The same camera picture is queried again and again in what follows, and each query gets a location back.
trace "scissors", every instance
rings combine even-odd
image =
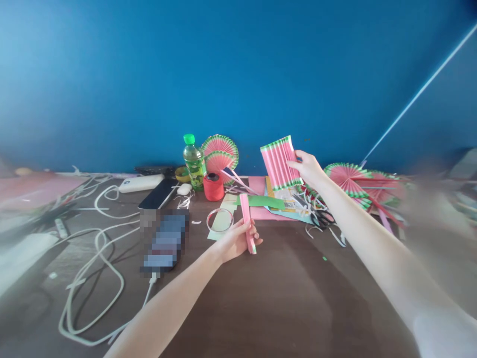
[[[308,204],[300,198],[298,195],[293,194],[293,198],[302,206],[307,208]],[[313,225],[318,226],[320,228],[326,229],[329,225],[335,224],[336,221],[328,211],[321,210],[321,209],[313,209],[311,208],[310,219]]]

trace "green bottle cap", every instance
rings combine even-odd
[[[195,137],[193,134],[184,134],[184,142],[185,144],[195,144]]]

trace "green paper scrap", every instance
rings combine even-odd
[[[240,198],[237,198],[235,205],[240,205]],[[270,206],[275,209],[285,210],[285,201],[282,199],[272,198],[263,195],[249,195],[249,206]]]

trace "blue wall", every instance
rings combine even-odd
[[[358,163],[477,19],[474,3],[0,1],[0,156],[130,172],[182,163],[191,132],[233,138],[241,174],[265,173],[259,147],[288,134],[324,165]]]
[[[472,147],[477,147],[477,32],[369,156],[367,167],[442,169]]]

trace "bottle label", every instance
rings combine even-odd
[[[205,170],[204,158],[196,161],[185,161],[187,170],[189,171],[190,183],[194,190],[204,191],[204,175],[207,174]]]

